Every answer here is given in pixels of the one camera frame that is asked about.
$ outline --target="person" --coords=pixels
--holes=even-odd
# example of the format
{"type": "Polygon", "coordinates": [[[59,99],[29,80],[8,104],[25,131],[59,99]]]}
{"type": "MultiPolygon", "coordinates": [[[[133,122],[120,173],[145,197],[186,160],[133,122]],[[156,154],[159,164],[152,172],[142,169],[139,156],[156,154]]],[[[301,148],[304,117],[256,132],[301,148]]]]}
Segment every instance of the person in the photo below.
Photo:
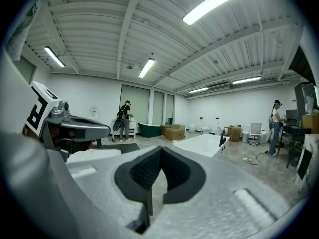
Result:
{"type": "Polygon", "coordinates": [[[277,111],[277,109],[279,109],[281,105],[282,104],[279,102],[279,100],[276,99],[274,101],[274,106],[271,112],[271,117],[273,118],[273,121],[274,121],[274,138],[268,151],[268,154],[271,156],[277,156],[276,144],[279,138],[280,128],[282,127],[283,122],[286,122],[286,119],[282,119],[279,117],[279,113],[277,111]]]}
{"type": "Polygon", "coordinates": [[[131,141],[132,139],[129,138],[129,130],[130,130],[130,120],[129,116],[133,116],[131,114],[131,102],[129,100],[125,101],[125,104],[121,106],[121,109],[123,109],[125,118],[122,120],[121,123],[121,129],[120,129],[120,141],[123,141],[123,131],[125,129],[125,141],[131,141]]]}

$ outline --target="bathtub faucet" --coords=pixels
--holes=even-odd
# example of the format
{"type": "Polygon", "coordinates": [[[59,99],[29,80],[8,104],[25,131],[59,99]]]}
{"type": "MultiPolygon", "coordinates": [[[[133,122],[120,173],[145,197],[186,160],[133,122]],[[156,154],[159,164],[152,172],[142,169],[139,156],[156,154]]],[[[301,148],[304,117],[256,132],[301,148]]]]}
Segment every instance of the bathtub faucet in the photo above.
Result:
{"type": "Polygon", "coordinates": [[[221,134],[219,147],[222,146],[224,142],[226,141],[226,138],[224,138],[224,134],[226,134],[226,130],[224,130],[223,133],[221,134]]]}

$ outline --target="office chair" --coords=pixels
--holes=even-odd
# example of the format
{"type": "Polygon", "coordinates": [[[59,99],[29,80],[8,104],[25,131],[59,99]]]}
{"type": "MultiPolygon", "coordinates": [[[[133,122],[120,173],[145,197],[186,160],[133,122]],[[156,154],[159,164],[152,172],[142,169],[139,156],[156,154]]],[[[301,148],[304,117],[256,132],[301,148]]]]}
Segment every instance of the office chair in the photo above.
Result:
{"type": "Polygon", "coordinates": [[[258,145],[258,142],[255,141],[255,137],[260,137],[261,135],[261,124],[251,124],[250,128],[250,137],[253,137],[252,140],[248,141],[250,145],[258,145]]]}

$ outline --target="brown box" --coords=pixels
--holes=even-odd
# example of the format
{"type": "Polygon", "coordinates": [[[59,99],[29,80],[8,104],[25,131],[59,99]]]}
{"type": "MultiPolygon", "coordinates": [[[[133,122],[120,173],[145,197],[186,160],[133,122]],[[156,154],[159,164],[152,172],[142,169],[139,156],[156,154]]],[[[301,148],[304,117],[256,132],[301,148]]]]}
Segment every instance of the brown box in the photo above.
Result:
{"type": "Polygon", "coordinates": [[[170,128],[165,129],[165,138],[168,140],[182,140],[185,138],[184,125],[172,125],[170,128]]]}
{"type": "Polygon", "coordinates": [[[319,111],[313,110],[311,115],[303,115],[303,128],[310,128],[311,134],[319,133],[319,111]]]}
{"type": "Polygon", "coordinates": [[[161,134],[166,135],[166,129],[171,128],[172,125],[162,125],[161,126],[161,134]]]}
{"type": "Polygon", "coordinates": [[[230,126],[230,127],[226,127],[226,129],[227,129],[227,136],[230,137],[230,141],[239,142],[241,127],[230,126]]]}

